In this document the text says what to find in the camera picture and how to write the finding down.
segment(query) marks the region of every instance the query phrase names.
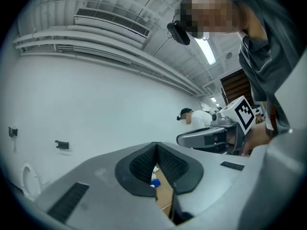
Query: person in background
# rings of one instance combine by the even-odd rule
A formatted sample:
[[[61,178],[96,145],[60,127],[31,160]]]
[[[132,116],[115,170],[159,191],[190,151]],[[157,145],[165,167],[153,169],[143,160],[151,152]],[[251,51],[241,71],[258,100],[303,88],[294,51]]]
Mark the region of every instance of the person in background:
[[[254,100],[265,102],[267,112],[266,122],[254,125],[247,133],[245,152],[268,144],[272,137],[289,130],[274,94],[305,48],[282,6],[275,0],[270,0],[271,6],[269,0],[261,0],[262,4],[259,1],[182,0],[179,11],[180,23],[196,38],[204,32],[211,36],[237,33],[241,40],[239,63],[249,79]],[[227,134],[227,141],[234,142],[234,137]]]
[[[204,111],[192,111],[189,108],[183,108],[180,112],[180,122],[185,125],[191,125],[192,129],[200,129],[210,126],[212,116]]]

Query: air conditioner vent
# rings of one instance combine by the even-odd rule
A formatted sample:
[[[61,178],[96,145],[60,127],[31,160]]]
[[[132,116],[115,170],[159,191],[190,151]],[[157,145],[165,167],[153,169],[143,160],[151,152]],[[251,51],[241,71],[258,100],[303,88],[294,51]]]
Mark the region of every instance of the air conditioner vent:
[[[86,16],[91,18],[97,18],[105,21],[115,22],[117,24],[123,25],[127,28],[130,28],[145,37],[148,36],[150,30],[147,28],[139,25],[138,23],[134,23],[128,19],[125,19],[123,17],[117,16],[112,13],[104,12],[104,11],[98,11],[98,10],[92,10],[92,9],[79,9],[76,13],[76,16]]]

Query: cardboard box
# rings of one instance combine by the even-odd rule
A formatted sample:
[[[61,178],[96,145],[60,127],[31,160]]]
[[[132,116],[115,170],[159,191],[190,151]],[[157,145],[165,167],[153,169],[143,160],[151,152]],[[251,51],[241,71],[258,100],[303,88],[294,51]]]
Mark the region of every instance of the cardboard box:
[[[161,185],[156,188],[157,193],[157,205],[168,216],[170,208],[172,206],[173,189],[167,182],[161,169],[159,169],[155,175],[160,180]]]

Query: fluorescent light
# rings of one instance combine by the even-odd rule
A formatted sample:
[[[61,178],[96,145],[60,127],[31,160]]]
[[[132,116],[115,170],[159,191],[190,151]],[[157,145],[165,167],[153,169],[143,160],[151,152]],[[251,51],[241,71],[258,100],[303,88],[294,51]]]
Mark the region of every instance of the fluorescent light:
[[[208,40],[203,40],[203,39],[197,39],[195,38],[196,42],[198,45],[201,47],[201,50],[203,51],[204,55],[207,58],[207,61],[210,65],[214,64],[216,62],[214,54],[212,52],[212,49],[209,45]]]

